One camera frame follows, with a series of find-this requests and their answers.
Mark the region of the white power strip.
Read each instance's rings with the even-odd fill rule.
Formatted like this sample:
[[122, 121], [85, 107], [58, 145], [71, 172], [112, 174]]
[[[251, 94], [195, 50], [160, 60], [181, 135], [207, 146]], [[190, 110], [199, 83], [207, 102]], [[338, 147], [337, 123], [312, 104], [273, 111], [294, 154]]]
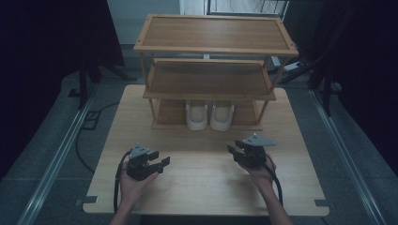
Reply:
[[[282, 58], [277, 57], [277, 56], [272, 56], [271, 62], [272, 62], [273, 68], [269, 69], [268, 72], [276, 73], [282, 64]], [[303, 64], [300, 61], [298, 61], [296, 59], [292, 59], [284, 66], [283, 70], [290, 71], [290, 70], [294, 70], [294, 69], [301, 68], [301, 67], [303, 67]]]

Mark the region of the black metal stand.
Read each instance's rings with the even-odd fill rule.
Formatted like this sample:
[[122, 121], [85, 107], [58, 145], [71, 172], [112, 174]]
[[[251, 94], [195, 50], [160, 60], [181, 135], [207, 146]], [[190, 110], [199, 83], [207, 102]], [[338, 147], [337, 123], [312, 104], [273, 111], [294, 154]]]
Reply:
[[327, 116], [331, 116], [329, 107], [330, 96], [336, 94], [336, 91], [332, 90], [332, 75], [329, 71], [331, 53], [332, 49], [326, 48], [313, 62], [295, 69], [292, 74], [279, 81], [279, 84], [289, 83], [312, 70], [314, 73], [309, 78], [307, 85], [311, 90], [314, 90], [320, 84], [323, 84], [323, 89], [321, 90], [321, 107]]
[[83, 57], [79, 66], [79, 88], [69, 91], [69, 98], [80, 100], [78, 109], [81, 110], [88, 101], [87, 78], [93, 83], [99, 83], [102, 75], [99, 67], [104, 67], [125, 81], [137, 81], [136, 77], [124, 73], [116, 66], [105, 63], [98, 57]]

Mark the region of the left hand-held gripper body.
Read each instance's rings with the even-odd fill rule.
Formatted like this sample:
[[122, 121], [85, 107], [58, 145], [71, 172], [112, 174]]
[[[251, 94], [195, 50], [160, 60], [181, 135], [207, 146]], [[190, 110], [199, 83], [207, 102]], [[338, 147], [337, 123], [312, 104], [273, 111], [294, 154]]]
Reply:
[[163, 169], [158, 170], [156, 164], [149, 164], [149, 148], [141, 143], [136, 143], [130, 151], [127, 174], [136, 181], [145, 180], [153, 173], [162, 173]]

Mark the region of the silver floor rail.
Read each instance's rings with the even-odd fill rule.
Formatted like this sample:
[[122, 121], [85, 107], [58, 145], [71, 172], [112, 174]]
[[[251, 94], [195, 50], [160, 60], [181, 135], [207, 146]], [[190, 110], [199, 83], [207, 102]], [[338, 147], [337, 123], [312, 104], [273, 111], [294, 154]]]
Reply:
[[77, 136], [78, 130], [83, 124], [88, 110], [92, 105], [93, 98], [96, 95], [97, 90], [98, 87], [96, 85], [94, 85], [90, 89], [88, 97], [86, 99], [86, 103], [73, 118], [73, 121], [68, 129], [66, 136], [64, 137], [60, 146], [55, 151], [54, 157], [52, 158], [47, 169], [40, 178], [35, 191], [33, 192], [27, 205], [25, 206], [16, 225], [34, 225], [38, 214], [54, 185], [54, 181], [59, 174], [62, 165], [64, 164], [64, 161], [69, 153], [69, 149], [71, 148]]
[[359, 168], [355, 164], [353, 158], [349, 154], [349, 151], [343, 141], [340, 132], [335, 126], [333, 120], [330, 116], [325, 112], [322, 107], [322, 102], [320, 96], [313, 90], [309, 91], [309, 95], [314, 101], [315, 107], [323, 121], [327, 132], [330, 135], [330, 138], [335, 146], [335, 149], [344, 164], [344, 168], [350, 177], [355, 190], [357, 191], [360, 201], [373, 225], [387, 225], [387, 222], [382, 215], [378, 203], [375, 200], [374, 195], [369, 189], [363, 175], [361, 174]]

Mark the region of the cream white clog shoe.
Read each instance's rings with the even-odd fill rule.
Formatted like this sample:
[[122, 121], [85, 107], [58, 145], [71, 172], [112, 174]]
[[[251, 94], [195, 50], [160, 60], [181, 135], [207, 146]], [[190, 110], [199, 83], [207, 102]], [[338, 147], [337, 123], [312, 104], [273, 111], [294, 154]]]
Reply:
[[186, 124], [189, 130], [203, 130], [207, 127], [207, 103], [204, 100], [186, 102]]
[[227, 131], [232, 125], [234, 112], [234, 101], [215, 100], [212, 106], [210, 127], [218, 131]]

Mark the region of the black floor frame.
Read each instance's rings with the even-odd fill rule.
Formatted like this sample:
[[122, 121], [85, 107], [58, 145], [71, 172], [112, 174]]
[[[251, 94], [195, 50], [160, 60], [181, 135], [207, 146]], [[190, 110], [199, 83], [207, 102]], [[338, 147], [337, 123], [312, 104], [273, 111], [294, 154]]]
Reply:
[[82, 130], [95, 130], [100, 120], [100, 111], [89, 111], [83, 121]]

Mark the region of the person's right hand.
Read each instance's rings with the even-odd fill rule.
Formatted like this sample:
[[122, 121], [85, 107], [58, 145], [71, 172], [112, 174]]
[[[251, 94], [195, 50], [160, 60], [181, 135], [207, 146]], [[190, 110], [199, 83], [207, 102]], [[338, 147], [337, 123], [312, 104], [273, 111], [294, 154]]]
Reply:
[[261, 191], [270, 192], [273, 190], [273, 178], [276, 165], [274, 164], [270, 154], [267, 154], [266, 168], [247, 168], [240, 165], [251, 177], [254, 185]]

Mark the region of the person's left hand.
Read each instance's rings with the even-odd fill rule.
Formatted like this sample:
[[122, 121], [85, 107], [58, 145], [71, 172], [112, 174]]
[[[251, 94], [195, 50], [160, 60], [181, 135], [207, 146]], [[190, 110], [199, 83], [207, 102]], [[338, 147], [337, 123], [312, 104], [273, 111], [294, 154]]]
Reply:
[[122, 164], [122, 170], [120, 174], [120, 190], [121, 200], [119, 207], [125, 206], [133, 208], [134, 205], [141, 198], [145, 188], [153, 182], [157, 177], [158, 173], [155, 172], [149, 175], [145, 180], [136, 181], [127, 175], [128, 162], [125, 161]]

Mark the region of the wooden three-tier shoe rack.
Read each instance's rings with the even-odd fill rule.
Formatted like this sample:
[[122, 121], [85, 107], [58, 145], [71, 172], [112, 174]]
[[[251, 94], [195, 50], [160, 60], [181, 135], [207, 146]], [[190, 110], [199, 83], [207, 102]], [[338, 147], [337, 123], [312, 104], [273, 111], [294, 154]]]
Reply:
[[278, 82], [268, 60], [298, 54], [278, 18], [208, 15], [152, 14], [134, 50], [154, 128], [184, 128], [188, 111], [204, 101], [207, 122], [231, 107], [233, 129], [262, 129]]

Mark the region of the dark curtain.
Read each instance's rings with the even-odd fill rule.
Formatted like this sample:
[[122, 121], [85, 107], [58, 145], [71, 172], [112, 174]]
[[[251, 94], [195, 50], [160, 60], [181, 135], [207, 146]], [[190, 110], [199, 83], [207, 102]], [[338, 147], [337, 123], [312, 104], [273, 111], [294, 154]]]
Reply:
[[122, 66], [108, 0], [0, 0], [0, 179], [52, 108], [62, 80]]
[[283, 23], [398, 175], [398, 0], [290, 0]]

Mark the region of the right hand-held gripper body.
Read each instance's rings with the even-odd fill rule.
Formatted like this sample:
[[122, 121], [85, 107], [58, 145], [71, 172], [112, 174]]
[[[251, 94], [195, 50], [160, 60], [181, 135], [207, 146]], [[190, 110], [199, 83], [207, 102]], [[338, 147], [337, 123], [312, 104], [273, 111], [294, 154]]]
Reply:
[[275, 146], [276, 143], [262, 135], [254, 133], [252, 136], [243, 139], [247, 147], [243, 150], [242, 164], [249, 168], [260, 167], [267, 161], [266, 146]]

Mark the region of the dark framed window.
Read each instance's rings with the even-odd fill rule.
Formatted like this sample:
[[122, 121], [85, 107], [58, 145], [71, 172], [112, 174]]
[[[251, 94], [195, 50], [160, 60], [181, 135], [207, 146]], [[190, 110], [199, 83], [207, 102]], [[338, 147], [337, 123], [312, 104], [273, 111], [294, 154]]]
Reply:
[[284, 0], [204, 0], [206, 15], [280, 17], [289, 6]]

